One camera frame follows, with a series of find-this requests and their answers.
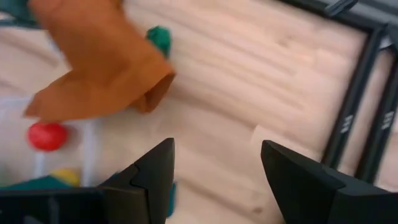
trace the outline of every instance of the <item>brown fabric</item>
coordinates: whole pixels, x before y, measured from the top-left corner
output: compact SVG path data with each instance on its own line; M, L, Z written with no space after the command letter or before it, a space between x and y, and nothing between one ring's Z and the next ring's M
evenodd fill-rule
M30 0L72 71L25 111L43 121L83 119L133 106L152 111L174 78L162 54L130 24L117 0Z

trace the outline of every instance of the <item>orange cloth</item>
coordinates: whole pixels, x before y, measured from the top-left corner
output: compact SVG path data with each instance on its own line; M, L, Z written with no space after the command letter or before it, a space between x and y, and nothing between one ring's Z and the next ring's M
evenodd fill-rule
M30 0L72 71L39 91L25 111L42 121L84 119L159 104L174 71L124 17L118 0Z

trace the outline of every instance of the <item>yellow object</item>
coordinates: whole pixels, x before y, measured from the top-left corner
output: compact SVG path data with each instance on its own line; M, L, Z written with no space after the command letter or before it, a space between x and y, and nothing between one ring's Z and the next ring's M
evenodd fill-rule
M71 169L58 169L51 173L51 176L65 182L72 187L80 186L80 174Z

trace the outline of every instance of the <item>light wood surface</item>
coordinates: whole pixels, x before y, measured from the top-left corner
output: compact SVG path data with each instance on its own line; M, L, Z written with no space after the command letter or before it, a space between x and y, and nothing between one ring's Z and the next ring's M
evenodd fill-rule
M320 160L365 35L271 0L128 0L129 19L168 27L178 77L152 114L102 120L98 181L176 140L168 223L279 223L259 157L270 139ZM391 66L378 58L340 170L352 174ZM0 94L31 95L67 70L43 32L0 29ZM378 186L398 190L398 128Z

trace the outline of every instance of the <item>red ball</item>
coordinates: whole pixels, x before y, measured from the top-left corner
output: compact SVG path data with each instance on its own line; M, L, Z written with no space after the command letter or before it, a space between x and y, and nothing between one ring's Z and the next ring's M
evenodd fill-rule
M35 123L27 132L29 142L37 149L52 152L59 149L67 140L68 131L57 123Z

